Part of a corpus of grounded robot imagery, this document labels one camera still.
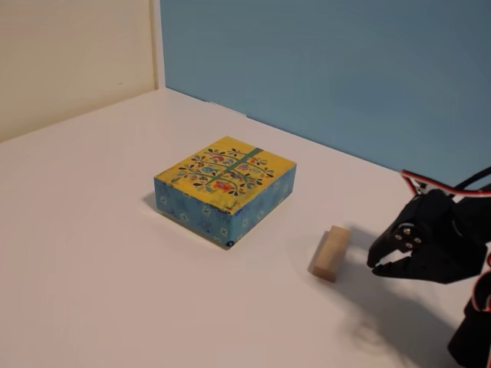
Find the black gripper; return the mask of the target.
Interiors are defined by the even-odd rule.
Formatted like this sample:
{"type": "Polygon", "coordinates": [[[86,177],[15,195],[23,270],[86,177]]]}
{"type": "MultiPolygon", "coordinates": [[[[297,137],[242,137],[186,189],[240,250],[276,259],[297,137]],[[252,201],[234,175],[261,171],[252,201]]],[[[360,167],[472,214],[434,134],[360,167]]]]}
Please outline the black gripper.
{"type": "Polygon", "coordinates": [[[451,284],[481,272],[485,245],[441,191],[415,197],[400,216],[400,223],[389,226],[369,248],[367,266],[374,275],[451,284]],[[410,251],[410,256],[380,263],[395,251],[410,251]]]}

